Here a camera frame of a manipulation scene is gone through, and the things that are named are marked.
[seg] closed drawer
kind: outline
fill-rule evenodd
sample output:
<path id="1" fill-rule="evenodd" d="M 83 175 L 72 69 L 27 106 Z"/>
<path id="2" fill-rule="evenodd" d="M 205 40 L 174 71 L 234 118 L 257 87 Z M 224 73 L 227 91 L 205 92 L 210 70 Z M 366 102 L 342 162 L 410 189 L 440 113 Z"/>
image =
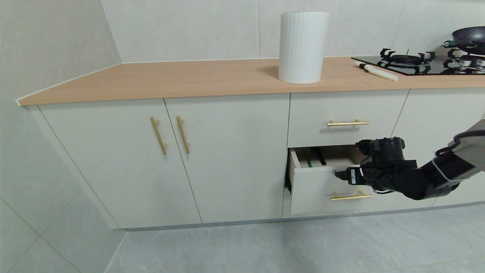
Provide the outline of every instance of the closed drawer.
<path id="1" fill-rule="evenodd" d="M 322 165 L 318 153 L 326 165 Z M 296 148 L 289 151 L 291 214 L 358 213 L 365 202 L 371 202 L 372 188 L 351 186 L 335 177 L 335 170 L 360 164 L 364 156 L 353 146 Z"/>
<path id="2" fill-rule="evenodd" d="M 390 137 L 408 90 L 291 94 L 288 147 L 344 145 Z M 328 126 L 332 120 L 368 121 Z"/>

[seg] white vase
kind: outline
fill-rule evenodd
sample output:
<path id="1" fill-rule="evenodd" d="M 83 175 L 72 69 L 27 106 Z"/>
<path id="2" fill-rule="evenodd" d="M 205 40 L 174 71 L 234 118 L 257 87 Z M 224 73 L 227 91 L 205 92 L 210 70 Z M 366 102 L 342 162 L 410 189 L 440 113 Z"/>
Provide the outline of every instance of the white vase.
<path id="1" fill-rule="evenodd" d="M 280 80 L 293 84 L 318 82 L 329 13 L 293 12 L 281 15 L 279 42 Z"/>

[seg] pan handle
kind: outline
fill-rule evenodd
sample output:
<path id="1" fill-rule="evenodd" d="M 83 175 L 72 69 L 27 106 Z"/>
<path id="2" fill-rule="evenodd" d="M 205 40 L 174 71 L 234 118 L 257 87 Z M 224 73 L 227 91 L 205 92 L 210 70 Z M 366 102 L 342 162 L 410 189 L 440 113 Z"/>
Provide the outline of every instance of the pan handle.
<path id="1" fill-rule="evenodd" d="M 442 45 L 444 48 L 459 48 L 459 47 L 465 47 L 465 48 L 476 48 L 477 45 L 472 43 L 471 41 L 465 41 L 465 40 L 458 40 L 458 41 L 446 41 Z"/>

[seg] black glass cooktop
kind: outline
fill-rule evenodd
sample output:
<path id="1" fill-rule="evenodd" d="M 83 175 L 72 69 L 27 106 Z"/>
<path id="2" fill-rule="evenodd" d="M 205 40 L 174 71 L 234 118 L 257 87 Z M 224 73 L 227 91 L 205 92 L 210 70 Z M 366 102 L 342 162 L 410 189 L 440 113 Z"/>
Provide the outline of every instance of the black glass cooktop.
<path id="1" fill-rule="evenodd" d="M 382 49 L 380 56 L 360 56 L 352 59 L 382 67 L 403 75 L 485 75 L 485 56 L 455 56 L 456 49 L 448 55 L 435 56 L 434 52 L 419 55 L 395 55 Z"/>

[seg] gold bar handle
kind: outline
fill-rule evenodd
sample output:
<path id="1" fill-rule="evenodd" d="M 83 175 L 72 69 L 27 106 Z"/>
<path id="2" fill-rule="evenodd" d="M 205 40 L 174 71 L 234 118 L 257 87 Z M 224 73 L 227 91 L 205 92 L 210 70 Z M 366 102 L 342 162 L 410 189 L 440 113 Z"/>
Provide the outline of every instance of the gold bar handle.
<path id="1" fill-rule="evenodd" d="M 327 126 L 352 126 L 352 125 L 367 125 L 370 122 L 368 121 L 361 121 L 360 119 L 356 119 L 354 122 L 335 122 L 333 119 L 327 123 Z"/>
<path id="2" fill-rule="evenodd" d="M 182 127 L 183 119 L 181 119 L 179 116 L 177 116 L 177 123 L 178 123 L 178 128 L 180 130 L 180 133 L 182 134 L 183 143 L 185 144 L 185 151 L 187 152 L 187 154 L 190 154 L 190 151 L 189 151 L 190 143 L 187 142 L 187 138 L 185 137 L 185 133 L 183 131 L 183 127 Z"/>
<path id="3" fill-rule="evenodd" d="M 160 121 L 158 119 L 154 119 L 153 117 L 150 117 L 150 121 L 152 122 L 153 130 L 155 131 L 155 134 L 157 135 L 158 142 L 160 143 L 160 147 L 162 148 L 163 154 L 167 155 L 167 143 L 164 143 L 162 140 L 162 137 L 160 136 L 160 132 L 158 131 L 158 124 Z"/>
<path id="4" fill-rule="evenodd" d="M 359 190 L 359 195 L 339 196 L 339 194 L 336 191 L 334 191 L 334 197 L 330 197 L 330 200 L 334 201 L 334 200 L 349 200 L 349 199 L 362 199 L 362 198 L 372 198 L 372 195 L 364 194 L 362 190 Z"/>

